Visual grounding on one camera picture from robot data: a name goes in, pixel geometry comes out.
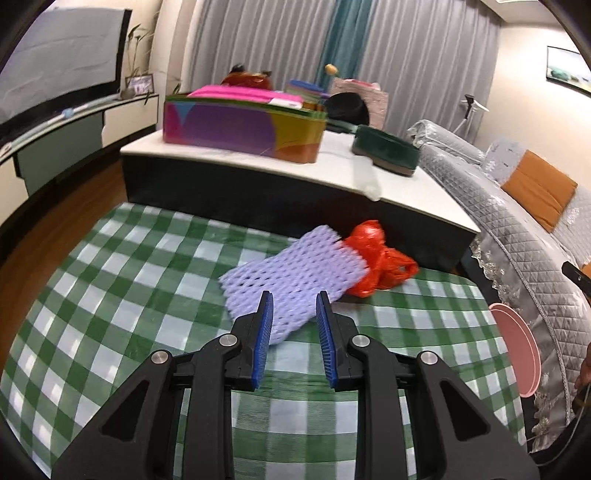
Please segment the person's right hand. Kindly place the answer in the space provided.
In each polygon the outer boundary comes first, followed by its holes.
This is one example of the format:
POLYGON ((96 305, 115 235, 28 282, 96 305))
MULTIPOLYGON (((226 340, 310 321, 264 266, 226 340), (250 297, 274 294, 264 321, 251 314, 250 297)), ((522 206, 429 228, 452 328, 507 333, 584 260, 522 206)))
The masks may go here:
POLYGON ((580 390, 591 383, 591 344, 587 347, 585 359, 581 363, 579 375, 575 381, 575 389, 580 390))

